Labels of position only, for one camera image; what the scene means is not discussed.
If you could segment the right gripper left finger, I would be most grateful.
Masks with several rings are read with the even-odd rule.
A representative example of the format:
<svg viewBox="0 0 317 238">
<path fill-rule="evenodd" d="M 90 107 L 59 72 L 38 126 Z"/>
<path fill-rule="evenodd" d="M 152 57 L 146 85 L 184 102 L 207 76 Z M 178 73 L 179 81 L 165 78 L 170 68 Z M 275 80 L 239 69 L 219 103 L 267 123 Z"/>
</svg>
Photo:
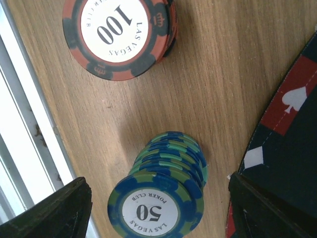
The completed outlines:
<svg viewBox="0 0 317 238">
<path fill-rule="evenodd" d="M 0 226 L 2 238 L 84 238 L 92 190 L 78 177 L 29 210 Z"/>
</svg>

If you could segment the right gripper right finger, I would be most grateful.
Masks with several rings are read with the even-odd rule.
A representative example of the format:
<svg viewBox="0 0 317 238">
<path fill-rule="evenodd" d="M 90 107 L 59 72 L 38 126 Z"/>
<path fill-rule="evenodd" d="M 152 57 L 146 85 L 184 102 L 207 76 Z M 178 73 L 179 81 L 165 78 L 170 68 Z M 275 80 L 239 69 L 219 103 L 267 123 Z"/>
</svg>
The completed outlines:
<svg viewBox="0 0 317 238">
<path fill-rule="evenodd" d="M 235 172 L 227 213 L 229 238 L 315 238 L 317 219 Z"/>
</svg>

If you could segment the teal blue chip stack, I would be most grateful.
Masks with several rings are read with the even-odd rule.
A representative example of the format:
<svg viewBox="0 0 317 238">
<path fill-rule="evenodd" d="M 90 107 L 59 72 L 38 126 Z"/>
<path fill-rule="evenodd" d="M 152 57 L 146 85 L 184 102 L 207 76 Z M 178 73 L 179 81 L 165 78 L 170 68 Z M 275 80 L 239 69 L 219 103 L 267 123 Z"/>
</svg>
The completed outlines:
<svg viewBox="0 0 317 238">
<path fill-rule="evenodd" d="M 207 161 L 191 136 L 167 131 L 137 155 L 113 189 L 108 217 L 123 238 L 182 238 L 204 213 Z"/>
</svg>

